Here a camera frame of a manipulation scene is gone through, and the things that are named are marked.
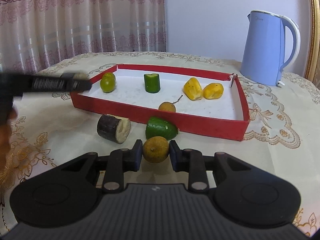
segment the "longan stem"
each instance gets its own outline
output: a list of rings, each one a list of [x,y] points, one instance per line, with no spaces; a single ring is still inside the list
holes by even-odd
[[[181,97],[179,97],[179,99],[177,101],[173,102],[172,104],[174,105],[175,103],[178,103],[182,97],[183,97],[183,95],[181,95]]]

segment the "blue kettle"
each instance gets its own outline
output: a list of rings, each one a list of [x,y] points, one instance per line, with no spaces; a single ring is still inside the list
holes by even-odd
[[[241,64],[241,74],[267,86],[284,85],[283,68],[293,64],[300,51],[298,25],[290,18],[267,11],[254,10],[248,15],[249,31]],[[293,49],[284,62],[285,27],[293,36]]]

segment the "red tray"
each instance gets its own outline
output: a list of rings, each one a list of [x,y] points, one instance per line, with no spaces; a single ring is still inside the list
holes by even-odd
[[[200,79],[204,78],[204,79],[215,79],[219,81],[230,81],[230,75],[231,75],[228,73],[191,69],[191,68],[182,68],[182,67],[118,64],[91,78],[90,80],[92,84],[94,84],[93,87],[95,86],[95,88],[97,89],[97,86],[99,85],[98,82],[102,78],[105,72],[114,72],[116,74],[117,71],[119,73],[121,71],[122,73],[126,71],[126,73],[129,73],[126,75],[129,75],[130,77],[131,75],[133,75],[134,77],[139,76],[139,78],[141,78],[140,73],[148,73],[148,72],[159,73],[160,82],[161,82],[161,76],[166,76],[166,75],[170,76],[171,74],[176,74],[172,76],[177,77],[179,79],[179,81],[177,82],[185,82],[183,81],[183,79],[185,78],[185,80],[188,80],[190,76],[198,77]],[[164,112],[164,111],[159,111],[158,109],[153,109],[149,107],[127,104],[123,102],[116,102],[112,100],[106,100],[103,98],[96,98],[94,97],[94,94],[90,94],[91,93],[90,91],[88,93],[78,93],[78,94],[73,92],[71,93],[71,99],[74,107],[87,110],[90,112],[98,113],[98,114],[112,114],[112,115],[122,116],[122,117],[129,118],[133,122],[139,122],[144,124],[148,122],[151,116],[157,116],[169,122],[174,123],[178,127],[178,129],[183,132],[242,141],[244,137],[244,133],[246,132],[246,129],[249,125],[250,119],[249,119],[248,104],[247,104],[244,92],[241,88],[239,79],[237,77],[234,79],[234,83],[232,85],[231,90],[232,92],[230,93],[232,94],[232,96],[237,97],[236,100],[239,101],[237,106],[238,109],[236,109],[236,111],[242,112],[240,114],[241,120],[228,120],[228,119],[220,119],[220,118],[213,118],[213,117],[207,117],[207,116],[198,116],[194,114]],[[215,104],[216,104],[216,102],[218,102],[217,100],[220,100],[220,99],[207,100],[207,101],[212,101],[212,102],[215,101]]]

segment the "sugarcane piece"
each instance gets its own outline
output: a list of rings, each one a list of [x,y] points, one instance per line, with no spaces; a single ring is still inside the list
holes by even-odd
[[[131,128],[128,118],[106,114],[100,117],[97,125],[97,133],[101,137],[116,143],[124,143]]]

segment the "white kettle handle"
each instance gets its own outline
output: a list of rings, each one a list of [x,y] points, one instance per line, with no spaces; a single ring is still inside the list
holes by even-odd
[[[298,57],[301,45],[301,37],[298,25],[287,16],[281,16],[281,18],[283,19],[283,24],[287,26],[292,32],[293,48],[288,60],[280,67],[280,71],[282,71],[284,67],[288,66],[289,64],[292,65],[295,62]]]

